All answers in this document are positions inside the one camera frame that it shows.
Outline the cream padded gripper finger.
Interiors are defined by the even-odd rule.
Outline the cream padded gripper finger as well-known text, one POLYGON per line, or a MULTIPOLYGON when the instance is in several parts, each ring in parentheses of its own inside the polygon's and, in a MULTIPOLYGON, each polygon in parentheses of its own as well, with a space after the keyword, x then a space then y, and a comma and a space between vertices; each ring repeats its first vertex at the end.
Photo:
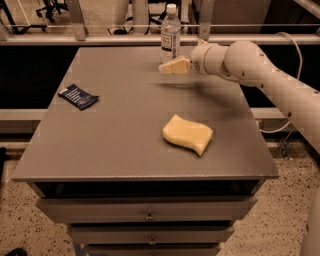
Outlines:
POLYGON ((190 71, 190 60, 180 56, 161 64, 158 69, 162 74, 186 74, 190 71))

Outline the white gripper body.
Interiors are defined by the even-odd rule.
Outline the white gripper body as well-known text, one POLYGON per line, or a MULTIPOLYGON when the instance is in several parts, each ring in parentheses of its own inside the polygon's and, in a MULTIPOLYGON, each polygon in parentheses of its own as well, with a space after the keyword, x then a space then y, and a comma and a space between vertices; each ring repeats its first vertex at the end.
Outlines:
POLYGON ((192 70, 202 75, 221 75, 226 51, 227 46, 199 40, 190 55, 192 70))

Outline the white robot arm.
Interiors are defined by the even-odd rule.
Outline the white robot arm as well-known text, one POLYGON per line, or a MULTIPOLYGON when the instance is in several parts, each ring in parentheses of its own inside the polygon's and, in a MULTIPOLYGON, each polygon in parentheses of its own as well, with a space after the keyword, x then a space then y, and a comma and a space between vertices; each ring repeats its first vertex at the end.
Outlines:
MULTIPOLYGON (((159 66, 163 74, 193 71, 258 88, 289 123, 320 151, 319 92, 278 69, 259 46, 237 41, 220 46, 201 41, 190 56, 177 57, 159 66)), ((229 256, 320 256, 319 191, 314 190, 301 217, 289 204, 264 215, 251 214, 244 234, 234 241, 229 256)))

